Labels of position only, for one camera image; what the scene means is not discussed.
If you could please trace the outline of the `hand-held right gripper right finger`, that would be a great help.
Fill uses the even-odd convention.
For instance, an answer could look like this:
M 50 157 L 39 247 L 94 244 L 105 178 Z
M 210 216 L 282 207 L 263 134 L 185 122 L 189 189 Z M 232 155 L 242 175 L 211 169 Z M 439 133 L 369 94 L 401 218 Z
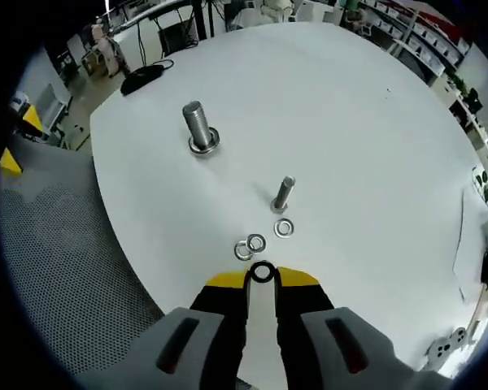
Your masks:
M 448 389 L 449 379 L 415 371 L 391 340 L 352 310 L 336 308 L 317 279 L 279 267 L 277 343 L 290 389 Z

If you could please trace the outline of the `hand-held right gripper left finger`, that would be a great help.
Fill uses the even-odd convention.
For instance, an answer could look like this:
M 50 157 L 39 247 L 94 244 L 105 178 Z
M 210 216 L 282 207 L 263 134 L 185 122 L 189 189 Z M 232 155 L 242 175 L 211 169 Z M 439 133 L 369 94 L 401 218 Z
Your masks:
M 209 279 L 190 308 L 144 331 L 105 373 L 107 389 L 233 389 L 246 343 L 247 271 Z

